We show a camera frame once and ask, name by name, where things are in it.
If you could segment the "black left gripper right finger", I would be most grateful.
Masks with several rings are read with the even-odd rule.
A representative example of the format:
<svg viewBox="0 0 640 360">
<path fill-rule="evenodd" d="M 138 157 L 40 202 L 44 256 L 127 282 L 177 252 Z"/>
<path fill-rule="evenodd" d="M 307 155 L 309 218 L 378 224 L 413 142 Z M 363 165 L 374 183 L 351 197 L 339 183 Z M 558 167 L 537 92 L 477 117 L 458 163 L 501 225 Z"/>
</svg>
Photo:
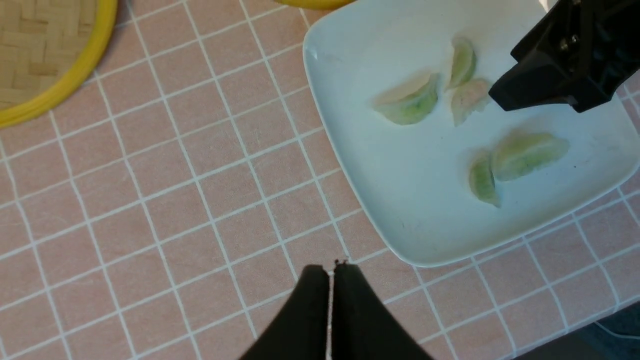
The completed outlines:
<svg viewBox="0 0 640 360">
<path fill-rule="evenodd" d="M 331 357 L 334 360 L 430 360 L 375 294 L 355 264 L 336 262 Z"/>
</svg>

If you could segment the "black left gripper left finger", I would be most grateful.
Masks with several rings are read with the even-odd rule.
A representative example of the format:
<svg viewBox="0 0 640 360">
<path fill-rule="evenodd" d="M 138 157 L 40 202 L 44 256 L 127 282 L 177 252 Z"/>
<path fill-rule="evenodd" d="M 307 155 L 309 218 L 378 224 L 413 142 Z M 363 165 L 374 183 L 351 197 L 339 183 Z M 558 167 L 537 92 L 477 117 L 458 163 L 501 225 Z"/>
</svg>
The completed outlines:
<svg viewBox="0 0 640 360">
<path fill-rule="evenodd" d="M 302 269 L 291 295 L 242 360 L 324 360 L 330 277 L 321 265 Z"/>
</svg>

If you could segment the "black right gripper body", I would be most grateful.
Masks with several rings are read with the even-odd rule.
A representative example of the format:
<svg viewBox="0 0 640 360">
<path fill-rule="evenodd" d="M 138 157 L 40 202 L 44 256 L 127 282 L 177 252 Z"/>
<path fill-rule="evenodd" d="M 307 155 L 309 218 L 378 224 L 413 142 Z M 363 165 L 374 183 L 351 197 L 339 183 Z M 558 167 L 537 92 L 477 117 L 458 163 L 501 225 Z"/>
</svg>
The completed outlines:
<svg viewBox="0 0 640 360">
<path fill-rule="evenodd" d="M 640 68 L 637 0 L 559 0 L 517 43 L 516 64 L 490 88 L 503 110 L 610 101 Z"/>
</svg>

